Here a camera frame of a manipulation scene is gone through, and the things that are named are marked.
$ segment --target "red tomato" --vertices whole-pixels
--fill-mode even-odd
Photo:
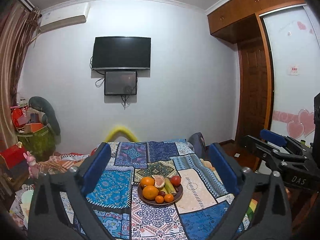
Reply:
[[[178,187],[181,183],[181,178],[180,176],[175,175],[170,179],[170,182],[174,187]]]

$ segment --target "green banana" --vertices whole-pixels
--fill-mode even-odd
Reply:
[[[164,187],[167,190],[168,194],[172,194],[175,196],[177,192],[174,189],[173,185],[171,184],[170,180],[168,178],[164,178],[164,180],[165,180]]]
[[[162,188],[160,188],[159,191],[163,191],[166,194],[168,193],[164,186]]]

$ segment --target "air conditioner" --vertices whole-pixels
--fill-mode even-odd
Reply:
[[[89,13],[89,3],[65,6],[43,15],[40,32],[48,32],[69,25],[85,23]]]

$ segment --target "red box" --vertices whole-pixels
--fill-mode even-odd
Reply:
[[[0,153],[0,156],[3,158],[8,169],[12,169],[14,166],[22,162],[23,160],[26,162],[23,153],[26,153],[27,150],[22,147],[19,148],[16,145],[11,146],[5,151]]]

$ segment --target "small monitor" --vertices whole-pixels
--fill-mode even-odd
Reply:
[[[136,71],[106,71],[104,94],[106,96],[136,95],[137,81]]]

